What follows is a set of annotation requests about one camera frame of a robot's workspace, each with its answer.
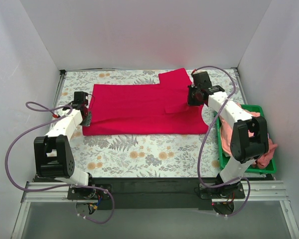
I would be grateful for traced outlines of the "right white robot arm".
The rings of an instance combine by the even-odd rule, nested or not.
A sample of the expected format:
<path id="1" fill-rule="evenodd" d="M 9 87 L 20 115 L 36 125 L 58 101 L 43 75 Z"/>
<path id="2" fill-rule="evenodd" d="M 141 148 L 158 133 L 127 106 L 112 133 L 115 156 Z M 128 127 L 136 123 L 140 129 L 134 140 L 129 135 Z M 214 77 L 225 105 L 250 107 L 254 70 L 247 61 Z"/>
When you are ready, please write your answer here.
<path id="1" fill-rule="evenodd" d="M 267 121 L 263 116 L 255 117 L 231 100 L 231 95 L 219 85 L 212 85 L 204 67 L 192 71 L 193 82 L 188 86 L 189 106 L 208 106 L 216 111 L 232 129 L 230 140 L 231 157 L 225 168 L 217 175 L 215 188 L 221 198 L 229 197 L 233 184 L 241 181 L 243 174 L 258 158 L 269 151 Z"/>

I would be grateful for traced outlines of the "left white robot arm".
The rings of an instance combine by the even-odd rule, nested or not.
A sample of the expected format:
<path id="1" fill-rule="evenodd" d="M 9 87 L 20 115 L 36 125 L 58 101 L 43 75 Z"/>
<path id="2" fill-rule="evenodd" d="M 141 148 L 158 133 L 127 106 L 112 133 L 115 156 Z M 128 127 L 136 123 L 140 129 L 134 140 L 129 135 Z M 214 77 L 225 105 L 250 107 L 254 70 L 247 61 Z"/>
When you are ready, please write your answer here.
<path id="1" fill-rule="evenodd" d="M 61 114 L 53 117 L 58 122 L 45 135 L 34 140 L 36 174 L 40 178 L 52 178 L 71 185 L 80 185 L 79 193 L 85 199 L 95 196 L 96 187 L 89 182 L 89 174 L 75 166 L 70 139 L 78 126 L 89 126 L 89 94 L 75 92 L 74 100 L 62 107 Z"/>

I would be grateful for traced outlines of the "magenta red t-shirt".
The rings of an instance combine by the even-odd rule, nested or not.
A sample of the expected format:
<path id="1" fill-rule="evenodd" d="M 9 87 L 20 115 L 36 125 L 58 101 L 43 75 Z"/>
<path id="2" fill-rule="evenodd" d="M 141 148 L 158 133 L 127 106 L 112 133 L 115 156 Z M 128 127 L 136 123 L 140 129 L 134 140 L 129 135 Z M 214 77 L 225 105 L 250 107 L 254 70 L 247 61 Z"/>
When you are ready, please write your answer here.
<path id="1" fill-rule="evenodd" d="M 158 77 L 158 84 L 95 84 L 91 124 L 82 128 L 83 135 L 205 134 L 203 107 L 187 104 L 192 81 L 186 70 Z"/>

